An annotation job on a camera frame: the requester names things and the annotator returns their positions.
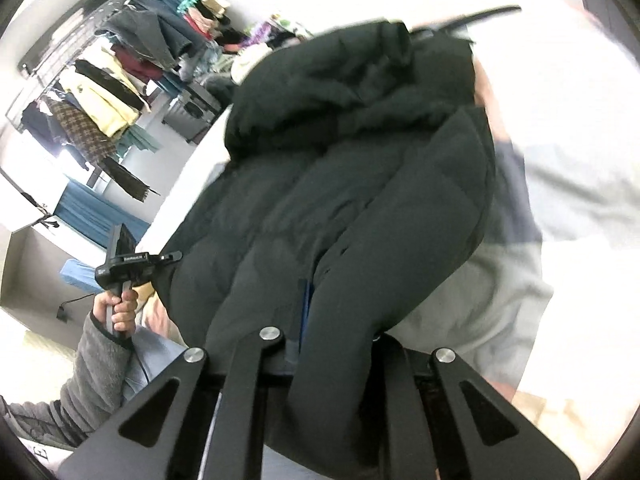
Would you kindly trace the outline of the grey fleece left forearm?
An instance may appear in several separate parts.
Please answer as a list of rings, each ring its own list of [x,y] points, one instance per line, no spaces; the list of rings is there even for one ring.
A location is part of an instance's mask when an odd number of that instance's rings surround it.
[[[122,406],[132,344],[111,335],[89,314],[73,375],[48,402],[1,402],[1,418],[17,437],[73,450]]]

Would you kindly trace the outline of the left hand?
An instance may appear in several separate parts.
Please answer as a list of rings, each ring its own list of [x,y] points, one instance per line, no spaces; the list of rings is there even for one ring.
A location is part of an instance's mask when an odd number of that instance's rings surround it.
[[[129,338],[136,330],[138,294],[129,289],[116,296],[112,292],[100,292],[94,297],[92,314],[101,328],[111,322],[115,334]]]

